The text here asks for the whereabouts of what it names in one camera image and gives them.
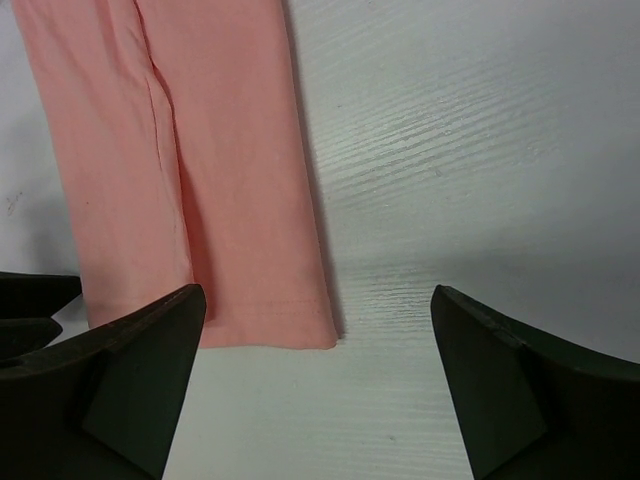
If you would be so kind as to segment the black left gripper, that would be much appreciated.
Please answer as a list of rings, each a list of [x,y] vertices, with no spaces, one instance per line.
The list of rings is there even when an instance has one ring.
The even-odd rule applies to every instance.
[[[81,295],[77,276],[1,273],[1,362],[44,348],[62,332],[53,316]]]

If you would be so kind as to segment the salmon pink t-shirt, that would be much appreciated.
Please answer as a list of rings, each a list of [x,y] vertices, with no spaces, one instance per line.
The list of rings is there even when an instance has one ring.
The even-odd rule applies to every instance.
[[[329,349],[279,1],[15,1],[92,327],[201,285],[205,347]]]

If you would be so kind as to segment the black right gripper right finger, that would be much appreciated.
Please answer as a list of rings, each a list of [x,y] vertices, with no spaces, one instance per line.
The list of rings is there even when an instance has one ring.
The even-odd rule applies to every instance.
[[[476,479],[636,479],[639,366],[450,287],[434,335]]]

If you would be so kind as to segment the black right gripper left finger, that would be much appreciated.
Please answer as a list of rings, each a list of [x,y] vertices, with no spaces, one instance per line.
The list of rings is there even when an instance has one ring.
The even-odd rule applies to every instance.
[[[189,284],[2,360],[2,478],[162,478],[205,313],[202,287]]]

